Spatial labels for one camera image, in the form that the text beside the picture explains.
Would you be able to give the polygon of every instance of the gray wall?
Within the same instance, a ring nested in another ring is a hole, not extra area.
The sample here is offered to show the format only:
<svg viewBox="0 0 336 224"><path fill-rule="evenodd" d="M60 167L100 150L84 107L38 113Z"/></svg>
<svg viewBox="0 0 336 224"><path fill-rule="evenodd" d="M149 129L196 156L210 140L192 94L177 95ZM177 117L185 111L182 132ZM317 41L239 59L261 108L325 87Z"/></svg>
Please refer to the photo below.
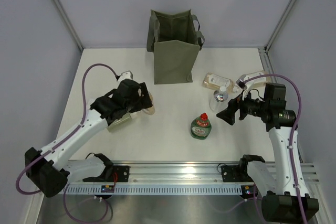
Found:
<svg viewBox="0 0 336 224"><path fill-rule="evenodd" d="M150 9L191 8L206 47L263 46L289 0L60 0L85 47L145 47Z"/></svg>
<svg viewBox="0 0 336 224"><path fill-rule="evenodd" d="M0 0L1 223L20 222L30 197L15 190L24 153L55 138L79 59L50 0Z"/></svg>
<svg viewBox="0 0 336 224"><path fill-rule="evenodd" d="M336 220L336 0L298 0L271 47L277 73L301 91L299 143L306 161L317 168L324 195ZM297 107L294 93L289 105Z"/></svg>

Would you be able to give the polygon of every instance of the white tabletop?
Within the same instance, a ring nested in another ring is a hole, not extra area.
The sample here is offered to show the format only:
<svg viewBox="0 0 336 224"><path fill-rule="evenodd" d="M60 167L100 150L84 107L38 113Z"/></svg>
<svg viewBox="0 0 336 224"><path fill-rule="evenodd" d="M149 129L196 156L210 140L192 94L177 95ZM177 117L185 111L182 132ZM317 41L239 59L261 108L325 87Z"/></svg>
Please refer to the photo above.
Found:
<svg viewBox="0 0 336 224"><path fill-rule="evenodd" d="M152 93L155 114L149 116L141 112L113 133L99 132L72 159L83 159L94 152L113 161L238 161L244 154L261 155L266 161L274 161L271 141L261 119L248 116L239 121L236 114L235 125L228 125L209 108L213 91L201 86L207 72L236 81L242 74L262 70L257 49L204 48L192 70L193 83L165 85L154 85L153 53L143 48L85 49L58 135L80 119L81 79L94 63L110 65L117 74L131 70L134 80L145 82ZM87 101L117 86L110 70L95 67L86 79ZM203 112L208 114L212 131L202 141L191 137L190 124Z"/></svg>

